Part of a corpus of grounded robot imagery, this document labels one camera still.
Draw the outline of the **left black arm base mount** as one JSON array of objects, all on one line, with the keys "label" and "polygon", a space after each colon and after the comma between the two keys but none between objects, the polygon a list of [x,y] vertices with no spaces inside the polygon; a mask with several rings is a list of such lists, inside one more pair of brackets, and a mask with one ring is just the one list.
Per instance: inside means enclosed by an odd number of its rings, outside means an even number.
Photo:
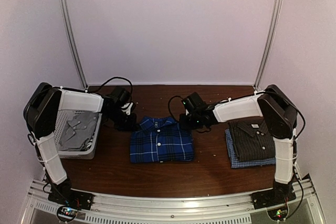
[{"label": "left black arm base mount", "polygon": [[90,210],[94,195],[72,189],[71,181],[67,178],[59,185],[46,180],[47,185],[51,186],[48,193],[48,200],[60,205],[69,206],[79,210]]}]

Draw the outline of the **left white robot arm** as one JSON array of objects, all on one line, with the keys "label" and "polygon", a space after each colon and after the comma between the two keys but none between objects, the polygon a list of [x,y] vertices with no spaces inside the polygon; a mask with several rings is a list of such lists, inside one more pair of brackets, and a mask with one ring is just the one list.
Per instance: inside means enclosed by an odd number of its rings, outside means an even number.
[{"label": "left white robot arm", "polygon": [[64,205],[71,205],[75,192],[64,185],[68,179],[55,143],[55,126],[59,111],[85,111],[100,113],[109,118],[119,131],[133,131],[136,115],[133,113],[132,91],[121,86],[109,94],[53,87],[42,82],[27,102],[23,117],[29,133],[34,138],[37,154],[46,171],[49,182],[58,186],[54,192]]}]

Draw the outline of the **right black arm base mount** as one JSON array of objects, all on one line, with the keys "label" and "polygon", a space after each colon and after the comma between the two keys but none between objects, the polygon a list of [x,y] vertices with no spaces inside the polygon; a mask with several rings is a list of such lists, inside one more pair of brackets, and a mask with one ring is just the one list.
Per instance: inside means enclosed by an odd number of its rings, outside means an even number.
[{"label": "right black arm base mount", "polygon": [[274,180],[271,189],[254,192],[251,199],[254,209],[261,209],[283,205],[288,201],[295,200],[296,194],[293,190],[292,181],[283,184]]}]

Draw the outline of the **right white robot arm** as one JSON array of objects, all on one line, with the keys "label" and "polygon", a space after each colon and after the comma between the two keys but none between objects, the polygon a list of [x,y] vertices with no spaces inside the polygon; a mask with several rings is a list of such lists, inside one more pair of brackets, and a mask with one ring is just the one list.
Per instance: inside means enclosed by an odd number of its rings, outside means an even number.
[{"label": "right white robot arm", "polygon": [[196,92],[182,99],[185,112],[179,123],[183,129],[198,130],[203,127],[252,117],[262,117],[275,143],[275,183],[269,192],[272,203],[279,204],[289,196],[289,184],[296,163],[295,141],[299,110],[281,89],[271,84],[262,91],[240,98],[228,98],[207,104]]}]

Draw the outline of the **blue plaid long sleeve shirt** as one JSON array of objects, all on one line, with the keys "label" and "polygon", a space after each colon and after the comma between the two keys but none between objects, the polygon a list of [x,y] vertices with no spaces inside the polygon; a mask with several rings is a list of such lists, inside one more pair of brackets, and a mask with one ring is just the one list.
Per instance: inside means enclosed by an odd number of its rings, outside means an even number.
[{"label": "blue plaid long sleeve shirt", "polygon": [[172,117],[145,116],[130,138],[130,162],[190,162],[194,159],[192,132]]}]

